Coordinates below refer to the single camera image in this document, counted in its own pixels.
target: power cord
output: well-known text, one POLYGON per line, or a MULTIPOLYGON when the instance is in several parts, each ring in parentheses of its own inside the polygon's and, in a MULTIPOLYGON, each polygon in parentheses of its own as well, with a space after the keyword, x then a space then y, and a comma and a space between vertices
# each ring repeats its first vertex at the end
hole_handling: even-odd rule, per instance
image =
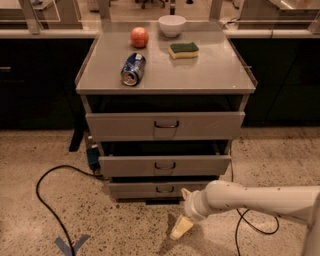
MULTIPOLYGON (((232 156, 232 143, 230 146, 230 156, 232 156)), ((232 163, 232 157, 231 157, 231 162, 230 162, 230 167, 231 167, 231 182, 234 181, 234 169, 233 169, 233 163, 232 163)), ((240 212, 239 209, 237 209, 238 214, 240 215, 240 219, 237 223, 237 227, 235 230, 235 243, 236 243, 236 247, 237 247, 237 252, 238 252, 238 256, 241 256, 240 253, 240 248, 239 248, 239 243, 238 243, 238 233, 239 233, 239 226, 241 221, 245 221, 253 230, 255 230, 256 232, 263 234, 263 235, 274 235, 275 233, 278 232, 279 228, 280 228, 280 224, 279 224, 279 220, 277 217, 274 217, 277 223, 277 227, 274 231, 271 232, 265 232, 261 229, 258 229, 257 227, 255 227, 253 224, 251 224, 244 216, 250 211, 250 209, 245 210, 243 213, 240 212)))
POLYGON ((64 224, 62 223, 61 219, 59 218, 59 216, 56 214, 56 212, 42 199, 42 197, 40 196, 40 192, 39 192, 39 188, 40 188, 40 184, 41 184, 41 181, 51 172, 55 171, 55 170, 58 170, 58 169, 62 169, 62 168, 69 168, 69 169, 73 169, 77 172, 80 172, 86 176, 89 176, 89 177, 94 177, 94 178, 97 178, 99 180, 107 180, 107 179, 104 179, 103 178, 103 175, 95 175, 95 174, 90 174, 90 173, 87 173, 87 172, 84 172, 82 170, 80 170, 79 168, 76 168, 74 166, 71 166, 71 165, 59 165, 59 166, 56 166, 56 167, 53 167, 51 168, 50 170, 48 170, 45 174, 43 174, 41 176, 41 178, 38 180, 37 182, 37 185, 36 185, 36 195, 39 199, 39 201, 52 213, 52 215, 56 218, 56 220, 59 222, 61 228, 63 229, 63 232, 65 233, 66 237, 67 237, 67 240, 68 240, 68 244, 69 244, 69 247, 70 247, 70 250, 71 250, 71 255, 72 256, 76 256, 75 254, 75 251, 74 251, 74 247, 72 245, 72 242, 71 242, 71 239, 70 239, 70 235, 66 229, 66 227, 64 226, 64 224))

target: speckled floor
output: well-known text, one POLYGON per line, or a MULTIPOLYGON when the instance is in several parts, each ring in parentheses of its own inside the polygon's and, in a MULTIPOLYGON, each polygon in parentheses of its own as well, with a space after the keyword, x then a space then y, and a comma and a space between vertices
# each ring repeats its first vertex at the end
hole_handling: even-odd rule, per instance
MULTIPOLYGON (((0 255, 70 255, 51 213, 38 201, 35 186, 50 168, 68 164, 90 172, 84 142, 68 152, 72 131, 0 131, 0 255)), ((247 186, 319 185, 320 129, 243 128, 233 143, 236 182, 247 186)), ((230 167, 223 180, 230 180, 230 167)), ((183 205, 117 203, 106 181, 70 169, 50 173, 40 193, 61 217, 77 255, 237 255, 236 211, 211 215, 178 241, 169 233, 183 205)), ((250 212, 248 219, 266 231, 273 217, 250 212)), ((280 230, 263 236, 240 225, 242 255, 300 255, 305 227, 280 220, 280 230)))

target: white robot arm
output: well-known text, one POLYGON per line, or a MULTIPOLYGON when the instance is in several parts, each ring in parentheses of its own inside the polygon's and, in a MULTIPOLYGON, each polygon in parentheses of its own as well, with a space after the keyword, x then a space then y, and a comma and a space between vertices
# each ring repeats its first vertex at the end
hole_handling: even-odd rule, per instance
POLYGON ((186 217, 178 219, 171 233, 173 239, 211 214, 247 208, 308 225, 303 255, 320 255, 320 243, 316 242, 320 239, 320 186, 248 188, 217 180, 201 191, 182 189, 182 194, 186 217))

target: cabinet top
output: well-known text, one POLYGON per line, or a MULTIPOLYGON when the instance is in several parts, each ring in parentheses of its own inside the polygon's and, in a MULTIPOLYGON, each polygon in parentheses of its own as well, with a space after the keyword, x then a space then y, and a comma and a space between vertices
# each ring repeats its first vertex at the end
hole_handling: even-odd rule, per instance
POLYGON ((216 22, 187 22, 177 38, 161 34, 157 22, 110 22, 97 39, 77 79, 79 94, 248 94, 255 86, 230 42, 216 22), (144 27, 149 33, 147 47, 131 45, 130 32, 144 27), (199 56, 172 59, 172 43, 194 42, 199 56), (147 64, 135 87, 121 83, 121 69, 132 53, 145 56, 147 64))

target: drawer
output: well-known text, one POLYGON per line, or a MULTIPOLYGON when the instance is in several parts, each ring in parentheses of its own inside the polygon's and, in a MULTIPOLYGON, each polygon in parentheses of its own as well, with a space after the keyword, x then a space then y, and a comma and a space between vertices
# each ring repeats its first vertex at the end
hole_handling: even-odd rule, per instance
POLYGON ((226 141, 103 143, 106 177, 222 175, 231 160, 226 141))
POLYGON ((95 141, 204 140, 238 136, 244 112, 87 114, 95 141))
POLYGON ((143 156, 99 158, 105 177, 223 175, 230 156, 143 156))
POLYGON ((202 190, 210 181, 110 183, 109 188, 115 199, 181 199, 182 188, 190 191, 202 190))
POLYGON ((87 95, 94 113, 233 112, 243 95, 87 95))

